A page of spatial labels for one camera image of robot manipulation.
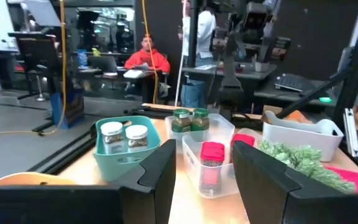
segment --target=artificial plant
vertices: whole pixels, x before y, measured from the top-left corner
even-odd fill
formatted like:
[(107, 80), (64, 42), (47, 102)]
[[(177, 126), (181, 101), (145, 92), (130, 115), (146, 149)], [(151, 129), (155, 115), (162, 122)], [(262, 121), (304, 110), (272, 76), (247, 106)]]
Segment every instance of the artificial plant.
[(259, 144), (259, 149), (285, 163), (288, 167), (341, 192), (353, 193), (356, 190), (353, 182), (348, 182), (339, 174), (325, 169), (320, 163), (322, 152), (312, 149), (311, 146), (291, 148), (284, 144), (271, 144), (263, 140)]

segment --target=white plastic basket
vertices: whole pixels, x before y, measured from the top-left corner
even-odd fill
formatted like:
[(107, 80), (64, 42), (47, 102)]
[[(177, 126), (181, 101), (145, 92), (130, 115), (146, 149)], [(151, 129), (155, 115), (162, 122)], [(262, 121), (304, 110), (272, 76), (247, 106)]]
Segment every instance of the white plastic basket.
[(264, 123), (263, 139), (284, 143), (290, 147), (310, 145), (323, 153), (321, 162), (333, 159), (335, 150), (343, 138), (342, 131), (328, 119), (322, 119), (316, 124), (305, 124), (278, 119), (271, 111), (266, 111), (265, 115), (270, 124)]
[(174, 116), (165, 118), (165, 129), (167, 130), (167, 136), (169, 139), (177, 140), (177, 152), (182, 153), (182, 138), (184, 136), (203, 136), (203, 138), (209, 138), (214, 136), (217, 142), (231, 139), (234, 134), (234, 125), (228, 120), (223, 118), (220, 114), (209, 114), (209, 129), (206, 131), (190, 131), (186, 133), (174, 133), (172, 131), (172, 120)]
[[(260, 134), (253, 130), (242, 129), (239, 134), (248, 134), (255, 137), (256, 142), (259, 142), (262, 137)], [(201, 197), (204, 198), (218, 198), (236, 194), (239, 192), (237, 187), (236, 178), (234, 177), (233, 164), (230, 164), (230, 152), (231, 152), (231, 139), (232, 136), (226, 139), (216, 139), (213, 135), (205, 138), (204, 141), (213, 141), (225, 145), (225, 159), (221, 166), (208, 167), (202, 165), (200, 161), (200, 152), (203, 142), (195, 141), (191, 136), (184, 136), (182, 139), (183, 144), (183, 159), (185, 161), (185, 170), (195, 190)], [(201, 178), (205, 172), (209, 174), (220, 175), (220, 187), (219, 190), (203, 190), (201, 186)]]

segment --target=wooden table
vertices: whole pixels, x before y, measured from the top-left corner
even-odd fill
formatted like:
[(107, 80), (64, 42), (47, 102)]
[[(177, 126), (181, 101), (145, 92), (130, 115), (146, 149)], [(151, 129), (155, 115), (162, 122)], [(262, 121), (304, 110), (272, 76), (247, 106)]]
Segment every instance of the wooden table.
[[(153, 105), (158, 108), (174, 109), (172, 106)], [(167, 140), (164, 120), (153, 119), (161, 141)], [(98, 166), (93, 158), (94, 148), (79, 158), (59, 174), (79, 184), (106, 184), (101, 180)], [(327, 165), (338, 169), (358, 172), (358, 167), (341, 151), (337, 150), (334, 159)], [(170, 214), (172, 224), (246, 224), (249, 223), (240, 194), (217, 199), (200, 197), (186, 175), (183, 156), (177, 155), (177, 178)]]

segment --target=red hoodie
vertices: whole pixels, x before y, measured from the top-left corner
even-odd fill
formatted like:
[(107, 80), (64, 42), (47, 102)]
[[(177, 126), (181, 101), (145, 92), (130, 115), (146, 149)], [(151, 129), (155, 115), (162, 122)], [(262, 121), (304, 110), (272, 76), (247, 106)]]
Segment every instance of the red hoodie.
[[(153, 61), (155, 68), (157, 70), (161, 70), (162, 72), (170, 72), (171, 66), (168, 60), (160, 54), (156, 49), (152, 50)], [(149, 52), (145, 50), (140, 50), (131, 55), (131, 57), (125, 62), (124, 67), (126, 69), (132, 69), (136, 65), (142, 65), (143, 63), (147, 63), (150, 69), (153, 69), (152, 59)]]

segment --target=green jar lid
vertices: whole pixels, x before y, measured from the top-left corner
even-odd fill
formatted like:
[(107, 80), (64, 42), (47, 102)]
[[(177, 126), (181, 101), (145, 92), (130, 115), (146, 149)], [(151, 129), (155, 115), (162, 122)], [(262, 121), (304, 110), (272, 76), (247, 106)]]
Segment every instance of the green jar lid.
[(176, 109), (173, 111), (173, 115), (177, 118), (186, 118), (190, 115), (190, 111), (186, 109)]
[(194, 117), (196, 118), (205, 118), (208, 117), (208, 110), (203, 108), (197, 108), (193, 110)]

